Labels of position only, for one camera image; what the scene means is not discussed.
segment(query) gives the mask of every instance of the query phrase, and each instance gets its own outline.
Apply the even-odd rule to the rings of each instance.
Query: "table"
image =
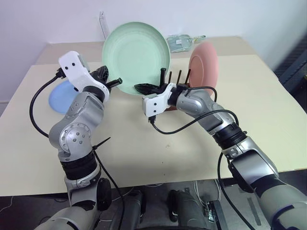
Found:
[[[240,127],[248,131],[280,172],[306,168],[304,110],[241,38],[208,40],[219,56],[218,103],[237,114]],[[29,104],[39,87],[54,77],[60,55],[72,49],[79,51],[95,70],[102,65],[101,47],[102,43],[48,45],[29,69],[0,117],[0,196],[66,192],[58,151],[32,127]],[[173,76],[180,69],[181,76],[186,75],[189,54],[172,54]],[[46,132],[63,117],[48,105],[48,95],[59,83],[61,80],[47,87],[34,105],[35,120]],[[156,125],[171,131],[191,120],[181,111],[169,111],[157,116]],[[221,150],[213,138],[197,124],[174,135],[158,133],[142,112],[141,96],[112,89],[93,144],[109,136],[111,140],[97,152],[119,187],[217,177]],[[221,175],[231,177],[226,160]]]

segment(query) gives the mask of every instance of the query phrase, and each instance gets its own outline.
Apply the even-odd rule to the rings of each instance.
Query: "silver robot arm segment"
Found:
[[[90,74],[86,62],[75,51],[62,56],[59,63],[69,81],[81,92],[49,132],[49,141],[58,149],[66,174],[70,207],[60,210],[36,230],[92,230],[112,200],[109,180],[100,178],[101,168],[95,159],[91,137],[103,119],[103,102],[109,99],[111,88],[121,84],[121,79],[106,83],[105,66]]]
[[[159,95],[144,96],[143,108],[147,108],[144,112],[153,110],[151,100],[157,105],[165,104],[165,96],[161,97],[161,101]],[[182,85],[172,86],[169,90],[167,106],[170,105],[194,118],[223,109],[205,90],[188,90]],[[228,113],[218,112],[198,122],[222,148],[222,153],[231,160],[228,168],[239,186],[246,192],[256,194],[272,229],[306,229],[306,196],[279,179],[270,158]]]

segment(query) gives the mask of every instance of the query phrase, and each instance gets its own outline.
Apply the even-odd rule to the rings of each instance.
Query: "wire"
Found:
[[[188,88],[188,90],[202,90],[202,89],[210,89],[214,92],[214,102],[217,100],[217,91],[215,88],[211,86],[202,86],[202,87],[193,87],[193,88]]]
[[[214,180],[214,182],[215,182],[217,190],[218,190],[218,197],[217,197],[217,199],[218,199],[218,201],[220,201],[221,200],[221,187],[220,187],[220,185],[219,185],[219,183],[218,183],[218,181],[216,179]]]
[[[96,153],[96,151],[95,151],[94,148],[93,148],[93,152],[94,152],[94,155],[95,155],[95,157],[97,158],[97,160],[98,160],[98,162],[99,162],[101,168],[103,169],[103,171],[105,171],[106,175],[107,175],[107,176],[109,177],[109,179],[112,181],[113,185],[115,186],[115,188],[116,188],[116,190],[117,190],[117,192],[118,192],[118,194],[119,194],[119,196],[120,196],[120,198],[121,198],[123,210],[122,210],[122,212],[121,212],[121,217],[120,217],[120,221],[119,221],[119,225],[118,225],[118,230],[120,230],[121,224],[122,224],[123,218],[124,218],[124,213],[125,213],[125,201],[124,201],[124,199],[123,199],[123,195],[121,194],[119,187],[117,186],[117,184],[115,183],[115,181],[113,180],[113,178],[111,177],[111,175],[107,172],[106,168],[105,168],[104,165],[102,164],[102,162],[101,162],[101,160],[99,159],[99,157],[98,157],[98,155],[97,155],[97,153]]]
[[[35,120],[34,120],[34,117],[33,117],[33,105],[34,105],[34,102],[37,98],[37,96],[48,86],[50,85],[51,83],[53,83],[56,79],[58,79],[59,77],[58,76],[55,76],[53,79],[51,79],[50,81],[48,81],[46,84],[44,84],[42,87],[40,87],[40,89],[34,94],[32,100],[31,100],[31,103],[30,103],[30,108],[29,108],[29,115],[30,115],[30,120],[34,126],[34,128],[37,129],[37,131],[39,133],[41,133],[42,135],[44,135],[45,137],[49,138],[49,135],[47,133],[45,133],[43,130],[40,129],[40,127],[38,127],[38,125],[36,124]]]
[[[46,219],[46,218],[51,218],[51,216],[46,216],[46,217],[41,218],[41,220],[39,221],[38,225],[42,224],[43,220]]]
[[[226,191],[225,191],[224,188],[223,188],[222,180],[221,180],[221,172],[220,172],[222,157],[223,157],[223,153],[220,154],[219,161],[218,161],[218,163],[217,163],[217,178],[218,178],[218,181],[219,181],[221,190],[222,190],[222,192],[223,192],[223,194],[224,194],[226,200],[227,200],[228,203],[230,204],[230,206],[234,209],[234,211],[238,214],[238,216],[243,220],[243,222],[244,222],[251,230],[255,230],[255,229],[253,228],[253,226],[244,218],[244,216],[243,216],[243,215],[240,213],[240,211],[236,208],[236,206],[231,202],[230,198],[228,197]]]
[[[9,207],[12,206],[12,204],[13,204],[13,197],[14,197],[14,196],[11,197],[11,204],[10,204],[9,206],[3,207],[3,208],[0,210],[0,212],[2,212],[3,210],[5,210],[5,209],[7,209],[7,208],[9,208]]]
[[[108,137],[107,139],[101,141],[99,144],[93,146],[93,148],[96,150],[99,146],[101,146],[103,143],[105,143],[107,140],[110,140],[110,139],[111,139],[111,137]]]
[[[203,202],[203,200],[201,199],[200,195],[199,195],[199,192],[198,192],[198,187],[197,187],[197,181],[193,181],[193,188],[194,188],[194,192],[200,202],[200,204],[202,206],[205,206],[205,202]]]
[[[134,189],[134,187],[132,187],[132,188],[131,188],[128,192],[126,192],[123,196],[126,196],[126,195],[128,195],[129,193],[131,193],[131,191],[132,191],[133,189]],[[117,201],[118,199],[121,199],[121,197],[119,196],[119,197],[113,199],[112,202],[113,202],[113,201]]]
[[[162,184],[155,184],[155,185],[145,185],[146,187],[151,187],[151,188],[156,188],[156,187],[160,187]]]
[[[215,113],[220,113],[220,112],[226,112],[226,113],[231,114],[231,115],[234,117],[234,119],[235,119],[235,121],[236,121],[236,124],[239,125],[239,120],[238,120],[236,114],[235,114],[234,112],[230,111],[230,110],[227,110],[227,109],[214,110],[214,111],[208,112],[208,113],[206,113],[206,114],[203,114],[203,115],[201,115],[201,116],[195,118],[193,121],[187,123],[185,126],[179,128],[179,129],[177,129],[177,130],[175,130],[175,131],[172,131],[172,132],[164,132],[164,131],[160,130],[157,126],[155,126],[154,122],[151,122],[151,124],[153,125],[153,127],[155,128],[155,130],[157,130],[159,133],[169,135],[169,134],[177,133],[177,132],[179,132],[179,131],[181,131],[181,130],[187,128],[187,127],[189,127],[190,125],[193,125],[195,122],[197,122],[197,121],[203,119],[204,117],[207,117],[207,116],[212,115],[212,114],[215,114]]]

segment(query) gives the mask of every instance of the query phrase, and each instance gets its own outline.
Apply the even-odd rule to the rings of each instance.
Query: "pink plate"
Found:
[[[213,45],[209,42],[200,43],[192,52],[189,69],[190,87],[215,87],[218,77],[218,59]]]

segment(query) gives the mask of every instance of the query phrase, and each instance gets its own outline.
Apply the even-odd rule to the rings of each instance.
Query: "green plate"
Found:
[[[160,69],[170,65],[170,51],[166,40],[152,26],[133,22],[116,28],[106,39],[102,52],[103,64],[109,79],[122,78],[120,90],[140,94],[134,85],[159,85]]]

